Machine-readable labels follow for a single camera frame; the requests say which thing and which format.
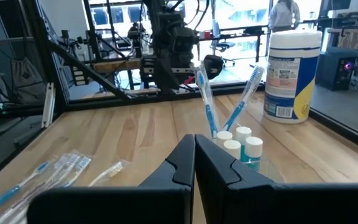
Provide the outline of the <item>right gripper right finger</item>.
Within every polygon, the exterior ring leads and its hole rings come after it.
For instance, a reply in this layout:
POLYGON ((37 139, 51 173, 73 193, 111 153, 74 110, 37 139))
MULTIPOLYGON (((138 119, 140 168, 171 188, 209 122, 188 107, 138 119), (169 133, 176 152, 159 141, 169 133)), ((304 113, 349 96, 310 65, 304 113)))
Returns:
POLYGON ((284 184, 201 134, 196 178, 208 223, 358 223, 358 183, 284 184))

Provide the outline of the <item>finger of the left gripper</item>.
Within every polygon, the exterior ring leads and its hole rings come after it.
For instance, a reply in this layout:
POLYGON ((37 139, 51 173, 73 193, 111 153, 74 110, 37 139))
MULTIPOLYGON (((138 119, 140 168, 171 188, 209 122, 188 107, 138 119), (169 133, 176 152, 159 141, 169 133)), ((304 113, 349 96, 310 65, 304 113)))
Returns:
POLYGON ((165 85, 165 73, 163 71, 162 63, 159 59, 155 61, 155 83, 160 89, 161 93, 167 93, 167 87, 165 85))
POLYGON ((179 82, 172 71, 172 65, 170 59, 167 60, 167 73, 168 73, 168 85, 171 89, 178 90, 179 82))

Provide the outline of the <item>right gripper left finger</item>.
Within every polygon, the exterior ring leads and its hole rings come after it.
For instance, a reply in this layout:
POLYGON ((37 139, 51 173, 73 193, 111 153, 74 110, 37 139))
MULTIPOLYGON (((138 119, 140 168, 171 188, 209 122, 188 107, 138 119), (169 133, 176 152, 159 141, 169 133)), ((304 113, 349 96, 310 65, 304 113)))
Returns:
POLYGON ((31 200, 27 223, 191 223, 195 137, 185 135, 136 187, 67 187, 31 200))

